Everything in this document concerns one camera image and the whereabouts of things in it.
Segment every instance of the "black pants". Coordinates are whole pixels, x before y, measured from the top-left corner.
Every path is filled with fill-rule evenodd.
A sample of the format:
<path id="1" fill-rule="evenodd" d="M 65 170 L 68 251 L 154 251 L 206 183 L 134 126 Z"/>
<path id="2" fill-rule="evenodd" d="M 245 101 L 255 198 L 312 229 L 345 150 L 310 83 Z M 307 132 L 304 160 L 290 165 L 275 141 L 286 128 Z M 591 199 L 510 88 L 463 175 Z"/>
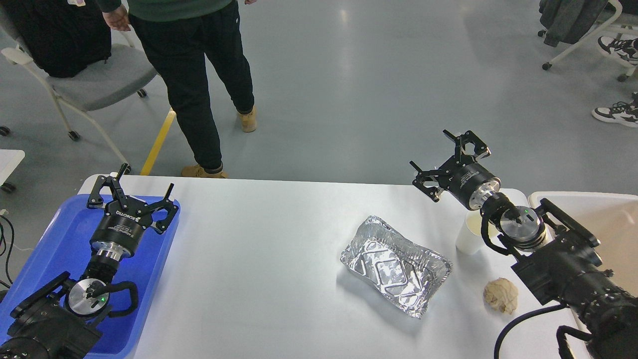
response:
<path id="1" fill-rule="evenodd" d="M 133 15 L 129 18 L 146 56 L 166 83 L 168 102 L 195 161 L 205 169 L 218 168 L 221 150 L 212 118 L 204 54 L 239 112 L 250 111 L 255 104 L 250 66 L 239 33 L 237 1 L 193 19 L 151 22 Z"/>

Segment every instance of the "white basin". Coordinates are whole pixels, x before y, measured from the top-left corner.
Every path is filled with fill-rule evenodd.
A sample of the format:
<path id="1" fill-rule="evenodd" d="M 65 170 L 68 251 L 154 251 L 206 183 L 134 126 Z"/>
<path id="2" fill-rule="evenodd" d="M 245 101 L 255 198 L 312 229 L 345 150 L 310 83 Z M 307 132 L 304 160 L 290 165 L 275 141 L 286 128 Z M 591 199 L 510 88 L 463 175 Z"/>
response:
<path id="1" fill-rule="evenodd" d="M 598 192 L 534 192 L 533 207 L 547 198 L 592 232 L 600 245 L 599 270 L 612 269 L 611 280 L 638 296 L 638 196 Z"/>

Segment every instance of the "white paper cup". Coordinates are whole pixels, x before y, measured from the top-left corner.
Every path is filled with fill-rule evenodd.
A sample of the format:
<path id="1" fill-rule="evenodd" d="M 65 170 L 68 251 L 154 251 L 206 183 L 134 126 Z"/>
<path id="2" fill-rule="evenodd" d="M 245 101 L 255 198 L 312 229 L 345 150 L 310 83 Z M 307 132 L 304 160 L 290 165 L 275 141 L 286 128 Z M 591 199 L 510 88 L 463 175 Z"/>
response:
<path id="1" fill-rule="evenodd" d="M 465 221 L 456 238 L 456 249 L 462 253 L 472 255 L 482 247 L 486 247 L 483 237 L 480 235 L 481 220 L 480 211 L 468 211 L 466 213 Z M 496 227 L 492 224 L 488 225 L 487 233 L 491 239 L 498 235 Z"/>

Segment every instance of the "black and white sneaker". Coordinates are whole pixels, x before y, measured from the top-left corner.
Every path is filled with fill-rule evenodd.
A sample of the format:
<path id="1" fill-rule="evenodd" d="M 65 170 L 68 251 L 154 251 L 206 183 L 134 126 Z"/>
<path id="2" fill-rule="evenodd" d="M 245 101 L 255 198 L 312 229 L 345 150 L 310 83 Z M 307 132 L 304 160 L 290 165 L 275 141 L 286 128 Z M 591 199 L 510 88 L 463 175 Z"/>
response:
<path id="1" fill-rule="evenodd" d="M 598 38 L 603 55 L 612 57 L 624 65 L 638 66 L 638 39 L 616 40 L 609 36 Z"/>
<path id="2" fill-rule="evenodd" d="M 612 107 L 599 107 L 591 111 L 595 119 L 609 123 L 619 123 L 629 127 L 638 127 L 638 107 L 636 102 L 616 102 Z"/>

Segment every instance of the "power cord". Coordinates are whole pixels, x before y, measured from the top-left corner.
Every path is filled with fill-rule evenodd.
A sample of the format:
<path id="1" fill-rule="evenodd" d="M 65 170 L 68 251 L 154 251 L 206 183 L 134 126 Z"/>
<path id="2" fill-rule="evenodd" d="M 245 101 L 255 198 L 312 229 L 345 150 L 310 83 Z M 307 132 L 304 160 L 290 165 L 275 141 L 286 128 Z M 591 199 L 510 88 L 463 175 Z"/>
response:
<path id="1" fill-rule="evenodd" d="M 0 252 L 0 256 L 3 255 L 5 252 L 7 252 L 6 258 L 4 260 L 4 272 L 6 274 L 6 278 L 9 280 L 9 283 L 13 284 L 11 276 L 9 275 L 9 258 L 11 257 L 11 250 L 13 249 L 13 242 L 15 241 L 15 230 L 13 228 L 13 224 L 11 223 L 11 221 L 9 221 L 4 215 L 0 215 L 0 218 L 3 219 L 9 225 L 9 228 L 11 229 L 11 244 L 7 245 L 6 237 L 4 236 L 4 226 L 2 225 L 2 222 L 0 221 L 0 245 L 3 246 L 3 251 Z M 7 288 L 11 287 L 11 285 L 5 283 L 2 280 L 0 280 L 0 284 Z"/>
<path id="2" fill-rule="evenodd" d="M 541 309 L 537 309 L 537 310 L 533 310 L 531 312 L 525 313 L 517 317 L 513 321 L 509 322 L 508 325 L 506 325 L 503 328 L 501 333 L 498 335 L 498 338 L 496 339 L 496 344 L 494 345 L 494 359 L 498 359 L 498 353 L 501 350 L 501 344 L 503 344 L 503 339 L 505 339 L 505 336 L 507 335 L 507 333 L 509 333 L 509 331 L 512 330 L 520 322 L 535 316 L 539 316 L 541 314 L 556 312 L 557 310 L 561 310 L 565 308 L 567 308 L 565 304 L 553 305 L 551 307 L 541 308 Z"/>

